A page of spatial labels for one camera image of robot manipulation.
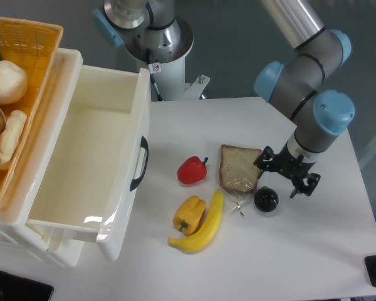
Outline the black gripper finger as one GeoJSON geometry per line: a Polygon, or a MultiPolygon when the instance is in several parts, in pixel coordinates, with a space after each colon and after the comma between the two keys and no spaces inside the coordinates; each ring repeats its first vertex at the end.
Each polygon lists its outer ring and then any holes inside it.
{"type": "Polygon", "coordinates": [[[259,174],[257,176],[260,179],[264,172],[274,172],[274,157],[275,153],[273,152],[270,146],[266,146],[260,153],[259,156],[253,162],[253,165],[259,169],[259,174]]]}
{"type": "Polygon", "coordinates": [[[294,198],[297,194],[311,196],[320,180],[320,175],[316,173],[306,173],[300,176],[293,176],[291,179],[294,189],[290,194],[290,198],[294,198]]]}

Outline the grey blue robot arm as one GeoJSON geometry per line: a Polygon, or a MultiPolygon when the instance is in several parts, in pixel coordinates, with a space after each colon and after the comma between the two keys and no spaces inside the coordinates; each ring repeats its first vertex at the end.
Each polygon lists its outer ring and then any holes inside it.
{"type": "MultiPolygon", "coordinates": [[[[347,61],[352,45],[345,33],[326,29],[308,1],[263,1],[263,6],[297,56],[288,65],[266,65],[254,91],[296,129],[278,153],[265,147],[254,164],[261,172],[289,179],[293,194],[311,195],[320,180],[311,168],[355,114],[344,93],[317,88],[347,61]]],[[[194,37],[175,14],[173,1],[105,1],[94,10],[93,20],[111,45],[126,47],[137,66],[149,71],[153,100],[201,96],[202,82],[185,81],[185,57],[194,37]]]]}

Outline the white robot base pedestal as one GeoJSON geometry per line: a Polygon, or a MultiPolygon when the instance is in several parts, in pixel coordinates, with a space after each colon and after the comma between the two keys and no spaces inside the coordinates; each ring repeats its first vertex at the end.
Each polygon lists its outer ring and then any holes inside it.
{"type": "Polygon", "coordinates": [[[177,16],[167,28],[146,28],[126,47],[137,68],[146,68],[150,72],[152,101],[205,98],[209,77],[199,75],[192,83],[185,80],[185,58],[193,44],[191,27],[177,16]]]}

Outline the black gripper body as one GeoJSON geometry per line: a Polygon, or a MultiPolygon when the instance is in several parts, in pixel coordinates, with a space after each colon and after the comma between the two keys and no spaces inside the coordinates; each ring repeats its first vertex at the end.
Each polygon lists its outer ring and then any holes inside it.
{"type": "Polygon", "coordinates": [[[275,171],[290,180],[293,176],[309,173],[314,164],[314,162],[305,162],[305,157],[302,154],[293,157],[287,147],[283,147],[274,157],[275,171]]]}

